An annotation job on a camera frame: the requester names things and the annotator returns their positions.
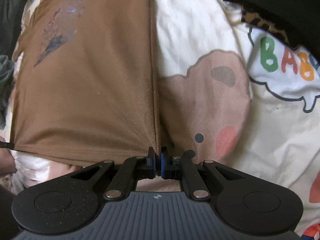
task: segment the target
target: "speech bubble tail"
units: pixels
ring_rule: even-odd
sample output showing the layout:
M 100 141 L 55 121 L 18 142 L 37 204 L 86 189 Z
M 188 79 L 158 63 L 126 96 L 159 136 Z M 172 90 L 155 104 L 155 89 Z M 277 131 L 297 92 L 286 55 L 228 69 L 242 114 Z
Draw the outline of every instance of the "speech bubble tail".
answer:
M 310 112 L 312 112 L 313 108 L 314 108 L 315 105 L 316 105 L 317 97 L 315 97 L 313 94 L 311 94 L 311 95 L 309 95 L 309 96 L 303 97 L 303 100 L 304 100 L 303 111 L 304 111 L 305 113 L 310 113 Z

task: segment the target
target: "pink cheek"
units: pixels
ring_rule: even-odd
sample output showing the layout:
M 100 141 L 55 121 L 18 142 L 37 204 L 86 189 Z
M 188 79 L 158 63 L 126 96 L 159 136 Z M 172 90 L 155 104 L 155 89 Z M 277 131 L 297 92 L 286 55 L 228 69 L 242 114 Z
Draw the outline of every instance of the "pink cheek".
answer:
M 237 134 L 232 126 L 226 126 L 221 130 L 216 142 L 216 152 L 218 158 L 225 157 L 234 147 Z
M 320 172 L 311 186 L 309 202 L 320 203 Z

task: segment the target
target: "white crosshair logo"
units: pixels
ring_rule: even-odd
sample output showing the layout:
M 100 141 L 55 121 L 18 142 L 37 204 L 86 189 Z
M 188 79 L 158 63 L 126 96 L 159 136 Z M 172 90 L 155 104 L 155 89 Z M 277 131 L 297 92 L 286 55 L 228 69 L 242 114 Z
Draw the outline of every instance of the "white crosshair logo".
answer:
M 160 199 L 160 198 L 162 198 L 162 196 L 161 196 L 160 194 L 154 195 L 153 197 L 154 197 L 155 199 Z

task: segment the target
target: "triangular cutout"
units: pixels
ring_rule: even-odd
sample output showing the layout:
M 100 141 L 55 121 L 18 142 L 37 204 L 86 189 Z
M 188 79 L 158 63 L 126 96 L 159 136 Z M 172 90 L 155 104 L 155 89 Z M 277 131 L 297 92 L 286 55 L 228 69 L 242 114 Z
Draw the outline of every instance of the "triangular cutout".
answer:
M 219 171 L 221 173 L 221 175 L 223 177 L 225 177 L 226 180 L 236 180 L 236 179 L 244 179 L 244 177 L 238 175 L 238 174 L 235 174 L 231 171 L 228 171 L 222 167 L 216 167 L 217 171 Z
M 87 171 L 80 172 L 71 178 L 73 179 L 80 179 L 80 180 L 89 180 L 91 179 L 99 170 L 101 167 L 93 167 L 91 169 L 88 169 Z

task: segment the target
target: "skin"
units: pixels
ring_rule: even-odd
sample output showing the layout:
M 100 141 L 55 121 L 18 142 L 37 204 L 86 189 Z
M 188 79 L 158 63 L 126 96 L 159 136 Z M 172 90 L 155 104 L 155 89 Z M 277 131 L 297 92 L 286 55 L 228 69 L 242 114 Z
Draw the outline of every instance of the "skin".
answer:
M 15 173 L 16 166 L 14 158 L 10 154 L 8 149 L 0 149 L 0 176 L 4 176 L 9 173 Z

